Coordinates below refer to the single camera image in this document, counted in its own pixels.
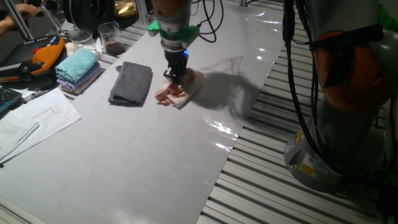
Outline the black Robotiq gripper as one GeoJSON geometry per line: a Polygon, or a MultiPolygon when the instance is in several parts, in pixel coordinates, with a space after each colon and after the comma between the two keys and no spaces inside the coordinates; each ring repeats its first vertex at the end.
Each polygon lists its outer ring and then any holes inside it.
{"type": "Polygon", "coordinates": [[[189,81],[189,69],[186,69],[188,62],[187,49],[182,49],[178,52],[165,50],[164,55],[168,63],[164,77],[170,82],[177,82],[177,86],[185,86],[189,81]]]}

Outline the person's bare hand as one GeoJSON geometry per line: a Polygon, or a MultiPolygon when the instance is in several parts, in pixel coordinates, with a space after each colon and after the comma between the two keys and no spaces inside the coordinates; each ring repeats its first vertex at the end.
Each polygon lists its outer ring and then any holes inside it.
{"type": "Polygon", "coordinates": [[[26,3],[16,4],[16,8],[25,21],[35,17],[40,12],[35,6],[26,3]]]}

